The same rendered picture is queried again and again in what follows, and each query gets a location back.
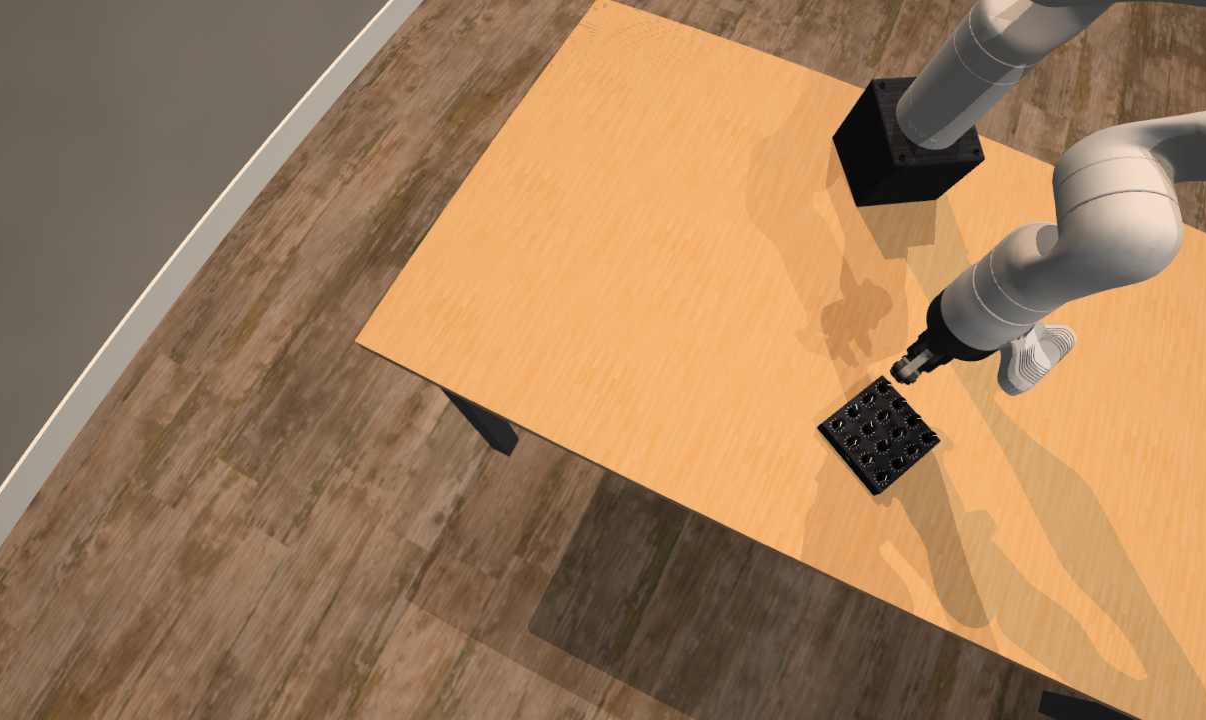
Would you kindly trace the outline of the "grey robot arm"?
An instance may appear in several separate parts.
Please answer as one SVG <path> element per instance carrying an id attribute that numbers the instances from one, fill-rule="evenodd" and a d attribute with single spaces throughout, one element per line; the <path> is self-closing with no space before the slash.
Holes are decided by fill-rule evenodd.
<path id="1" fill-rule="evenodd" d="M 978 0 L 900 96 L 897 125 L 923 150 L 947 150 L 1112 4 L 1141 1 L 1206 6 Z M 1006 396 L 1032 390 L 1077 345 L 1069 324 L 1040 320 L 1085 295 L 1148 281 L 1173 263 L 1184 238 L 1175 185 L 1185 181 L 1206 181 L 1206 111 L 1082 137 L 1054 168 L 1056 224 L 1015 228 L 958 275 L 943 291 L 943 322 L 970 347 L 1000 350 Z"/>

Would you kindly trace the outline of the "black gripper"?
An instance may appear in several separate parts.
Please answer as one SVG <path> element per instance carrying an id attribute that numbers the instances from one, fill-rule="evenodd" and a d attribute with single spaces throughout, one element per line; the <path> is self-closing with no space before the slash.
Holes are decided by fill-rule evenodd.
<path id="1" fill-rule="evenodd" d="M 917 382 L 917 377 L 923 371 L 933 371 L 937 365 L 946 365 L 954 357 L 958 361 L 982 361 L 984 357 L 990 357 L 990 355 L 995 355 L 999 351 L 999 349 L 984 351 L 970 347 L 958 340 L 955 334 L 952 334 L 949 327 L 943 322 L 941 314 L 943 291 L 929 304 L 926 315 L 927 329 L 920 333 L 918 340 L 908 347 L 908 355 L 904 355 L 903 359 L 896 361 L 891 365 L 890 373 L 897 384 L 911 386 L 911 384 Z"/>

